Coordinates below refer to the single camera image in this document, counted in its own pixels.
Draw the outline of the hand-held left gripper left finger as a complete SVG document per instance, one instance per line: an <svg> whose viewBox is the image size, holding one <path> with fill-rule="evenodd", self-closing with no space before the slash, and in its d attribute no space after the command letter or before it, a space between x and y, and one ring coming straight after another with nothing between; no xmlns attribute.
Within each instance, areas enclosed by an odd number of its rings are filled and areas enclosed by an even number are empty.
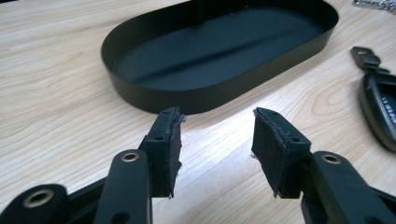
<svg viewBox="0 0 396 224"><path fill-rule="evenodd" d="M177 174L181 167L182 114L178 107L159 113L139 149L148 154L151 196L173 197Z"/></svg>

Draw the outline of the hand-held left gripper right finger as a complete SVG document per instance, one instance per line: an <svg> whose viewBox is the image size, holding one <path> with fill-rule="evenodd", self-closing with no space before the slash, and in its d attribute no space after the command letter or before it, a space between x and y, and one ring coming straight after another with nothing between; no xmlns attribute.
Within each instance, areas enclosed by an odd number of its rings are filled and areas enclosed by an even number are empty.
<svg viewBox="0 0 396 224"><path fill-rule="evenodd" d="M254 110L252 152L262 166L274 196L298 199L302 164L310 157L311 142L280 113Z"/></svg>

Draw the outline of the black key holder with tray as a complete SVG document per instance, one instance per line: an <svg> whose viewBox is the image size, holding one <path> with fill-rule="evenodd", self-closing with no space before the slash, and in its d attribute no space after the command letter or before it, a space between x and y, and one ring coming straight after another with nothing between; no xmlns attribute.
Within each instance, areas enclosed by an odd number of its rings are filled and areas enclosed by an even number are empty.
<svg viewBox="0 0 396 224"><path fill-rule="evenodd" d="M130 105L198 114L318 54L338 21L326 0L189 0L118 25L101 56Z"/></svg>

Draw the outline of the silver key bunch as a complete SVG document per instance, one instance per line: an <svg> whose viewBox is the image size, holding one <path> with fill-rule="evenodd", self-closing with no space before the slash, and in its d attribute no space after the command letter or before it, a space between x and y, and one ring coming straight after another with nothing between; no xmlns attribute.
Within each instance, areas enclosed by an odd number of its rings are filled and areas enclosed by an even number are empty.
<svg viewBox="0 0 396 224"><path fill-rule="evenodd" d="M353 0L353 4L359 7L386 10L388 12L396 10L396 0Z"/></svg>

